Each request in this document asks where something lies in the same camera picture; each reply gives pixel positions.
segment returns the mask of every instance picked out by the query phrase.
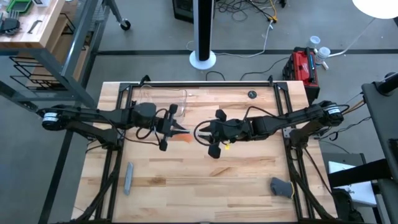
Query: wooden table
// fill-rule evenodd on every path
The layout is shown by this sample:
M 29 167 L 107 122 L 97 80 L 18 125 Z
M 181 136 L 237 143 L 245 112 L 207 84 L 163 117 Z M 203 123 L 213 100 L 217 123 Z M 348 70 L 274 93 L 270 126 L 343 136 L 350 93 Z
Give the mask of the wooden table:
M 50 5 L 47 7 L 37 7 L 32 3 L 28 13 L 20 14 L 18 18 L 21 23 L 20 31 L 10 37 L 0 35 L 0 49 L 45 48 L 64 3 L 65 0 L 51 0 Z M 3 17 L 7 16 L 7 12 L 4 9 L 2 12 L 4 12 Z M 28 34 L 27 32 L 36 20 L 43 22 L 36 25 L 32 34 Z
M 293 110 L 308 106 L 302 82 L 288 82 L 288 86 Z M 118 89 L 118 82 L 104 83 L 98 108 L 115 109 Z M 188 129 L 193 129 L 200 121 L 214 119 L 217 109 L 223 109 L 228 119 L 241 119 L 251 105 L 277 114 L 273 88 L 201 87 L 186 90 L 187 107 L 182 125 Z M 249 99 L 249 90 L 255 90 L 258 97 Z M 139 89 L 135 89 L 133 100 L 138 95 Z M 260 115 L 264 114 L 256 110 L 249 114 Z M 109 127 L 105 124 L 96 126 Z M 134 138 L 135 130 L 129 130 L 127 137 Z M 318 141 L 311 139 L 307 149 L 328 182 Z M 86 155 L 72 218 L 79 216 L 99 191 L 105 154 L 105 150 L 95 149 Z M 303 160 L 310 190 L 325 209 L 336 216 L 333 199 L 314 166 L 306 155 Z M 127 162 L 134 164 L 129 196 L 123 194 Z M 293 201 L 271 193 L 271 177 L 289 180 L 280 131 L 265 141 L 234 143 L 230 150 L 222 151 L 220 159 L 212 159 L 207 154 L 207 147 L 197 142 L 170 139 L 167 151 L 162 152 L 156 146 L 125 141 L 113 222 L 296 221 Z M 109 194 L 105 198 L 105 211 L 108 198 Z M 307 217 L 302 192 L 300 198 L 303 214 Z

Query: caster wheel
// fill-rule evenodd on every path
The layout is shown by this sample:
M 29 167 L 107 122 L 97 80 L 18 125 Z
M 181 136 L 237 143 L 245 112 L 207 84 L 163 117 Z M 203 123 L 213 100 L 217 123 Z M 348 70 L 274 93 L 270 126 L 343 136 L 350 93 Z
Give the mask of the caster wheel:
M 126 25 L 120 24 L 120 27 L 122 28 L 122 30 L 129 30 L 130 27 L 131 27 L 130 22 L 129 22 L 127 19 L 123 19 L 123 22 L 124 22 Z

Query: concrete floor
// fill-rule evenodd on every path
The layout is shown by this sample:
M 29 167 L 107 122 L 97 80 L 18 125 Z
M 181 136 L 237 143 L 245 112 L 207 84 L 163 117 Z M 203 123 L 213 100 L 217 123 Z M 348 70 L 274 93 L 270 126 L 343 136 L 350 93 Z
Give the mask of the concrete floor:
M 174 19 L 171 1 L 117 0 L 132 31 L 123 32 L 113 15 L 104 32 L 100 50 L 182 50 L 193 39 L 192 25 Z M 234 22 L 230 14 L 216 13 L 213 24 L 213 49 L 261 49 L 266 20 L 248 11 L 244 22 Z M 290 1 L 290 7 L 278 10 L 279 22 L 270 31 L 267 49 L 293 49 L 304 46 L 311 35 L 318 35 L 322 46 L 342 49 L 371 20 L 351 1 Z M 398 27 L 393 20 L 376 20 L 353 49 L 398 49 Z M 288 55 L 261 55 L 254 58 L 220 56 L 212 70 L 224 73 L 227 80 L 239 80 L 244 72 L 267 69 Z M 318 69 L 321 92 L 318 101 L 346 103 L 361 91 L 361 84 L 380 80 L 397 71 L 398 55 L 347 55 L 329 58 L 328 71 Z M 15 74 L 9 59 L 0 57 L 2 81 L 14 85 Z M 281 79 L 284 62 L 270 72 Z M 137 81 L 144 75 L 161 80 L 204 80 L 205 72 L 193 69 L 186 55 L 158 57 L 99 56 L 91 73 L 88 92 L 98 99 L 106 81 Z M 267 75 L 253 75 L 247 80 L 266 80 Z M 210 76 L 209 80 L 220 80 Z M 350 102 L 359 101 L 359 97 Z M 50 179 L 57 161 L 64 132 L 41 128 L 41 120 L 10 101 L 0 98 L 0 223 L 37 223 Z M 341 127 L 369 116 L 364 106 L 346 116 Z M 363 152 L 367 161 L 383 158 L 371 121 L 340 134 L 335 143 L 349 152 Z M 78 181 L 84 161 L 86 140 L 75 135 L 64 169 L 50 221 L 67 221 L 72 213 Z M 323 152 L 341 152 L 321 143 Z

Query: orange object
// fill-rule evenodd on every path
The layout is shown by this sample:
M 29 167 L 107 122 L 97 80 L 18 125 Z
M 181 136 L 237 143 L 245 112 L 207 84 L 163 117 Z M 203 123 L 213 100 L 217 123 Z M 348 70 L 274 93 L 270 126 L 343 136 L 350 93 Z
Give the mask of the orange object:
M 178 134 L 178 135 L 174 136 L 174 139 L 190 143 L 190 142 L 193 141 L 193 136 L 191 134 L 188 134 L 188 133 L 187 134 Z

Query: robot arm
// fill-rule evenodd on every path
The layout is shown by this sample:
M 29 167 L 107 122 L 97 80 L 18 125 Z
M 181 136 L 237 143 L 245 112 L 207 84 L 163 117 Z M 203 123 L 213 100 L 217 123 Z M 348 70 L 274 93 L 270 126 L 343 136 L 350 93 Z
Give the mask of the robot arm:
M 166 109 L 156 111 L 155 104 L 141 103 L 132 108 L 101 111 L 57 105 L 38 110 L 37 114 L 43 118 L 43 128 L 49 131 L 69 129 L 85 138 L 97 139 L 106 147 L 118 145 L 118 141 L 120 141 L 118 129 L 127 130 L 138 127 L 156 131 L 164 135 L 163 139 L 159 141 L 159 149 L 166 151 L 167 138 L 175 134 L 188 133 L 174 119 L 177 108 L 177 105 L 170 105 L 168 111 Z M 162 110 L 165 111 L 164 117 L 156 117 L 157 113 Z M 112 128 L 100 129 L 85 122 L 106 123 L 110 124 Z M 183 131 L 172 130 L 172 127 Z
M 307 143 L 309 135 L 327 126 L 338 126 L 344 120 L 338 105 L 330 101 L 322 101 L 282 116 L 256 116 L 245 117 L 243 120 L 226 120 L 226 114 L 218 110 L 216 117 L 217 119 L 209 121 L 209 126 L 200 129 L 210 134 L 199 135 L 200 138 L 209 142 L 205 145 L 209 146 L 208 153 L 215 159 L 220 158 L 219 144 L 221 142 L 265 140 L 279 129 L 308 122 L 303 128 L 290 132 L 292 146 L 302 147 Z

